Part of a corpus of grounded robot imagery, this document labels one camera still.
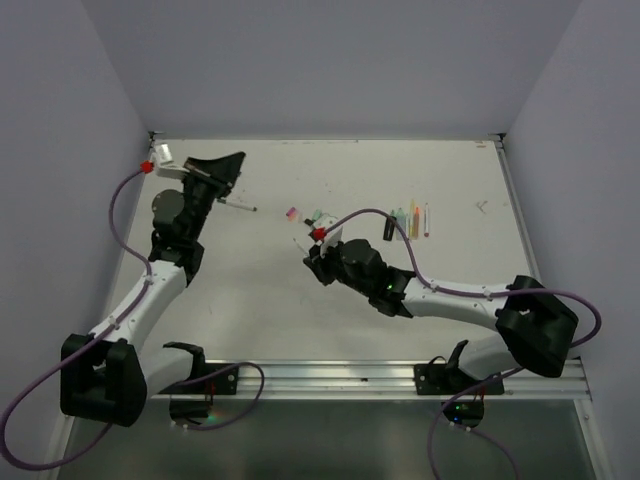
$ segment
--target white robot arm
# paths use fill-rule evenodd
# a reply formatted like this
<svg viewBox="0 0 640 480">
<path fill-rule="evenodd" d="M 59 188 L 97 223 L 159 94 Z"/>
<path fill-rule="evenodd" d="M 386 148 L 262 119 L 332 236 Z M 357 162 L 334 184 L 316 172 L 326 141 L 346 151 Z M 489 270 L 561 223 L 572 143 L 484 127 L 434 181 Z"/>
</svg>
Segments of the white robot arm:
<svg viewBox="0 0 640 480">
<path fill-rule="evenodd" d="M 338 281 L 351 287 L 388 316 L 442 317 L 495 332 L 461 341 L 446 365 L 432 363 L 420 375 L 441 394 L 518 367 L 545 377 L 562 374 L 578 317 L 535 279 L 518 276 L 502 285 L 424 279 L 387 265 L 367 240 L 342 242 L 341 223 L 330 216 L 310 223 L 315 244 L 304 263 L 323 285 Z M 530 293 L 505 295 L 516 290 Z"/>
<path fill-rule="evenodd" d="M 188 158 L 180 167 L 165 145 L 154 148 L 156 173 L 180 179 L 183 191 L 165 190 L 153 202 L 150 274 L 145 272 L 88 335 L 74 334 L 64 342 L 62 360 L 110 330 L 86 354 L 62 368 L 63 413 L 130 426 L 149 397 L 210 373 L 204 352 L 196 345 L 169 343 L 149 357 L 140 358 L 138 353 L 166 308 L 197 274 L 204 254 L 198 243 L 202 227 L 213 203 L 231 192 L 244 158 L 243 152 L 217 160 Z M 137 298 L 145 288 L 144 296 Z"/>
</svg>

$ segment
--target small object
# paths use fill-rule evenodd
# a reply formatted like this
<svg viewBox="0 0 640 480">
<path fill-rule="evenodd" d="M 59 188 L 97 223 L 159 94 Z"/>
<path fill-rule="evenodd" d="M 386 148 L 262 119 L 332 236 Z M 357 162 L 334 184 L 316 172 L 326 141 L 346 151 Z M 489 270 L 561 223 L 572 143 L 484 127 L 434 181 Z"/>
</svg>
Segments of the small object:
<svg viewBox="0 0 640 480">
<path fill-rule="evenodd" d="M 424 204 L 424 236 L 429 236 L 429 204 Z"/>
<path fill-rule="evenodd" d="M 393 230 L 395 229 L 395 223 L 393 220 L 396 219 L 395 210 L 391 210 L 391 218 L 387 217 L 387 220 L 384 222 L 384 233 L 382 234 L 382 239 L 386 242 L 390 242 L 393 240 Z"/>
<path fill-rule="evenodd" d="M 218 203 L 222 203 L 223 205 L 227 205 L 228 207 L 240 208 L 242 210 L 247 210 L 248 212 L 257 212 L 258 207 L 251 207 L 249 205 L 245 205 L 244 203 L 238 203 L 229 201 L 226 198 L 219 198 Z"/>
<path fill-rule="evenodd" d="M 396 240 L 402 240 L 402 230 L 405 234 L 407 233 L 407 216 L 404 214 L 402 209 L 396 212 L 396 223 L 398 224 L 398 229 L 396 230 Z"/>
<path fill-rule="evenodd" d="M 293 222 L 296 219 L 296 215 L 298 215 L 298 210 L 296 209 L 296 207 L 291 207 L 285 215 L 290 222 Z"/>
<path fill-rule="evenodd" d="M 416 207 L 413 214 L 413 238 L 417 239 L 420 231 L 420 207 Z"/>
</svg>

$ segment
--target purple cable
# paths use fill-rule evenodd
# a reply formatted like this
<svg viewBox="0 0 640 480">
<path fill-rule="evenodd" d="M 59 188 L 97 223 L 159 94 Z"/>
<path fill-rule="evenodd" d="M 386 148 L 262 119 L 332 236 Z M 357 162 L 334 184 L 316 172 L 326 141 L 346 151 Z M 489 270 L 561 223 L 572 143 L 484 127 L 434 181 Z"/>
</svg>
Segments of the purple cable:
<svg viewBox="0 0 640 480">
<path fill-rule="evenodd" d="M 111 228 L 111 233 L 113 234 L 113 236 L 116 239 L 116 241 L 120 244 L 120 246 L 122 248 L 124 248 L 127 252 L 129 252 L 130 254 L 134 255 L 140 261 L 142 261 L 144 263 L 144 265 L 145 265 L 145 269 L 147 271 L 147 275 L 151 275 L 152 272 L 151 272 L 151 265 L 150 265 L 149 261 L 145 257 L 143 257 L 142 255 L 140 255 L 138 252 L 135 252 L 134 250 L 129 248 L 124 243 L 122 238 L 120 238 L 120 235 L 118 234 L 118 232 L 117 232 L 117 230 L 115 228 L 114 221 L 113 221 L 113 210 L 114 210 L 114 207 L 115 207 L 116 199 L 118 198 L 118 195 L 120 194 L 120 191 L 124 188 L 124 186 L 127 183 L 129 183 L 131 180 L 133 180 L 135 177 L 137 177 L 141 173 L 142 173 L 141 170 L 137 171 L 135 173 L 132 173 L 127 178 L 125 178 L 122 181 L 122 183 L 120 183 L 120 185 L 118 185 L 118 187 L 116 188 L 115 192 L 113 193 L 113 196 L 111 197 L 111 203 L 109 204 L 109 226 Z M 140 301 L 142 300 L 142 298 L 144 297 L 144 295 L 146 294 L 148 289 L 149 289 L 149 283 L 148 283 L 148 281 L 145 281 L 143 286 L 142 286 L 142 289 L 140 290 L 140 293 L 138 293 L 138 295 L 136 295 L 136 298 L 133 299 L 133 302 L 131 302 L 131 305 L 129 305 L 127 308 L 125 308 L 122 311 L 122 313 L 120 315 L 118 315 L 118 317 L 115 319 L 115 323 L 116 324 L 119 324 L 120 322 L 122 322 L 122 320 L 124 320 L 124 318 L 126 318 L 126 316 L 129 315 L 129 313 L 131 313 L 134 308 L 136 308 L 136 306 L 140 303 Z M 20 402 L 22 402 L 22 400 L 25 399 L 25 397 L 27 395 L 29 395 L 31 392 L 33 392 L 45 380 L 47 380 L 48 378 L 53 376 L 55 373 L 57 373 L 58 371 L 60 371 L 64 367 L 66 367 L 67 365 L 69 365 L 69 364 L 73 363 L 74 361 L 76 361 L 78 358 L 80 358 L 85 353 L 87 353 L 87 351 L 89 351 L 93 346 L 95 346 L 98 342 L 100 342 L 105 337 L 107 337 L 113 331 L 114 328 L 115 328 L 115 326 L 111 325 L 104 332 L 102 332 L 100 335 L 97 335 L 93 340 L 91 340 L 89 343 L 87 343 L 84 347 L 82 347 L 81 349 L 79 349 L 75 353 L 69 355 L 63 361 L 61 361 L 60 363 L 58 363 L 57 365 L 52 367 L 49 371 L 47 371 L 47 372 L 43 373 L 42 375 L 40 375 L 31 384 L 29 384 L 22 392 L 20 392 L 16 396 L 16 398 L 14 398 L 9 403 L 7 408 L 2 413 L 2 417 L 0 417 L 0 454 L 4 457 L 4 459 L 7 462 L 9 462 L 11 465 L 13 465 L 16 468 L 20 468 L 22 470 L 29 470 L 29 471 L 32 471 L 32 472 L 37 472 L 37 471 L 41 471 L 41 470 L 51 470 L 53 468 L 61 467 L 62 465 L 66 465 L 68 463 L 71 463 L 74 460 L 76 460 L 77 458 L 81 457 L 82 455 L 87 453 L 89 450 L 91 450 L 107 434 L 107 432 L 111 428 L 111 424 L 106 425 L 100 431 L 98 436 L 89 445 L 84 447 L 79 452 L 76 452 L 76 453 L 70 455 L 69 457 L 65 457 L 65 458 L 63 458 L 61 460 L 57 460 L 55 462 L 36 464 L 36 463 L 24 462 L 24 461 L 20 460 L 19 458 L 16 458 L 13 455 L 13 453 L 11 453 L 11 451 L 9 450 L 9 447 L 7 445 L 6 429 L 7 429 L 7 423 L 9 422 L 9 418 L 11 417 L 11 414 L 16 409 L 16 407 L 20 404 Z"/>
<path fill-rule="evenodd" d="M 462 290 L 454 290 L 454 289 L 450 289 L 450 288 L 444 288 L 444 287 L 440 287 L 437 286 L 435 288 L 433 288 L 431 286 L 431 282 L 429 282 L 429 280 L 427 280 L 427 278 L 425 278 L 422 273 L 420 272 L 420 269 L 418 268 L 418 262 L 416 261 L 416 257 L 415 257 L 415 253 L 413 251 L 413 248 L 411 247 L 411 242 L 409 241 L 409 237 L 407 237 L 407 234 L 405 233 L 405 231 L 402 229 L 402 227 L 400 226 L 400 224 L 398 222 L 396 222 L 396 219 L 393 218 L 391 215 L 389 215 L 388 213 L 384 212 L 383 210 L 379 210 L 377 208 L 364 208 L 362 210 L 358 210 L 356 212 L 353 212 L 349 215 L 347 215 L 346 217 L 344 217 L 343 219 L 339 220 L 338 222 L 336 222 L 334 225 L 332 225 L 331 227 L 329 227 L 327 229 L 327 233 L 331 232 L 332 230 L 335 230 L 336 228 L 339 228 L 340 226 L 344 225 L 346 222 L 348 222 L 349 220 L 351 220 L 354 217 L 357 217 L 358 215 L 362 215 L 364 213 L 375 213 L 377 215 L 382 215 L 383 217 L 387 218 L 388 220 L 391 220 L 391 222 L 393 222 L 393 224 L 395 225 L 395 227 L 398 229 L 398 231 L 400 232 L 400 235 L 402 236 L 402 239 L 404 240 L 404 244 L 407 247 L 407 253 L 409 254 L 409 260 L 411 261 L 411 266 L 413 267 L 413 271 L 416 274 L 416 278 L 426 287 L 432 288 L 434 291 L 437 292 L 442 292 L 444 294 L 448 294 L 448 295 L 456 295 L 458 297 L 466 297 L 466 298 L 486 298 L 484 293 L 475 293 L 475 292 L 465 292 Z M 587 307 L 591 313 L 593 314 L 594 317 L 594 326 L 593 329 L 584 337 L 575 340 L 572 344 L 571 347 L 577 347 L 579 345 L 582 345 L 586 342 L 588 342 L 589 340 L 591 340 L 593 337 L 595 337 L 598 332 L 600 331 L 600 329 L 602 328 L 602 315 L 600 314 L 600 311 L 596 308 L 596 306 L 591 303 L 590 301 L 588 301 L 587 299 L 581 297 L 580 295 L 577 295 L 575 293 L 572 292 L 567 292 L 565 290 L 554 290 L 554 289 L 547 289 L 547 288 L 525 288 L 522 290 L 507 290 L 504 292 L 495 292 L 495 293 L 491 293 L 489 295 L 489 298 L 502 298 L 502 297 L 515 297 L 518 295 L 538 295 L 538 294 L 547 294 L 547 295 L 557 295 L 560 297 L 566 297 L 566 298 L 570 298 L 572 300 L 575 300 L 579 303 L 581 303 L 582 305 L 584 305 L 585 307 Z M 431 423 L 431 426 L 429 427 L 429 434 L 427 436 L 427 453 L 429 456 L 429 462 L 431 464 L 431 470 L 436 478 L 436 480 L 441 480 L 442 477 L 440 477 L 440 473 L 438 472 L 438 469 L 436 468 L 435 465 L 435 457 L 433 454 L 433 437 L 435 434 L 435 430 L 436 430 L 436 425 L 437 425 L 437 420 L 440 417 L 440 415 L 442 415 L 444 413 L 444 411 L 453 403 L 455 402 L 458 398 L 463 397 L 464 395 L 468 395 L 470 393 L 473 393 L 477 390 L 479 390 L 482 387 L 485 387 L 487 385 L 490 385 L 494 382 L 498 382 L 502 379 L 505 379 L 507 377 L 510 377 L 511 375 L 514 375 L 520 371 L 522 371 L 522 368 L 516 368 L 513 370 L 509 370 L 505 373 L 490 377 L 486 380 L 483 380 L 482 382 L 473 385 L 472 387 L 467 388 L 466 390 L 463 390 L 460 393 L 457 393 L 456 395 L 454 395 L 453 397 L 451 397 L 449 400 L 447 400 L 444 405 L 442 406 L 442 408 L 440 408 L 440 410 L 438 411 L 438 413 L 436 414 L 434 421 Z M 511 456 L 511 454 L 508 452 L 508 450 L 502 445 L 500 444 L 498 441 L 494 440 L 493 438 L 489 437 L 486 433 L 482 433 L 479 431 L 474 431 L 472 430 L 473 433 L 475 433 L 476 435 L 484 438 L 485 440 L 493 443 L 496 447 L 498 447 L 500 450 L 502 450 L 504 452 L 504 454 L 507 456 L 507 458 L 509 459 L 509 462 L 511 463 L 511 465 L 513 466 L 514 472 L 516 474 L 516 478 L 519 479 L 520 478 L 520 472 L 518 471 L 518 467 L 516 465 L 515 460 L 513 459 L 513 457 Z"/>
<path fill-rule="evenodd" d="M 180 386 L 187 386 L 187 385 L 193 385 L 195 383 L 200 383 L 200 382 L 204 382 L 207 380 L 211 380 L 212 378 L 215 378 L 219 375 L 224 375 L 225 373 L 237 368 L 237 367 L 253 367 L 256 370 L 258 370 L 258 372 L 260 373 L 260 387 L 258 388 L 258 393 L 256 394 L 256 396 L 254 397 L 253 400 L 251 400 L 251 403 L 249 404 L 249 406 L 247 408 L 245 408 L 242 412 L 240 412 L 238 415 L 236 415 L 235 417 L 229 419 L 229 420 L 225 420 L 224 422 L 220 422 L 220 423 L 216 423 L 215 425 L 208 425 L 208 426 L 201 426 L 201 425 L 188 425 L 187 428 L 189 430 L 198 430 L 201 432 L 208 432 L 211 430 L 218 430 L 220 428 L 226 427 L 228 425 L 231 425 L 232 423 L 237 422 L 238 420 L 240 420 L 241 418 L 245 417 L 246 415 L 248 415 L 257 405 L 258 400 L 260 399 L 260 395 L 262 395 L 262 390 L 264 389 L 264 381 L 265 381 L 265 377 L 264 377 L 264 371 L 262 370 L 262 368 L 260 368 L 260 365 L 253 363 L 253 362 L 238 362 L 238 363 L 234 363 L 233 365 L 229 365 L 227 367 L 221 368 L 220 370 L 217 370 L 213 373 L 210 373 L 208 375 L 205 375 L 204 377 L 200 377 L 200 378 L 196 378 L 193 380 L 185 380 L 183 382 L 178 382 L 176 383 L 176 385 L 180 385 Z"/>
</svg>

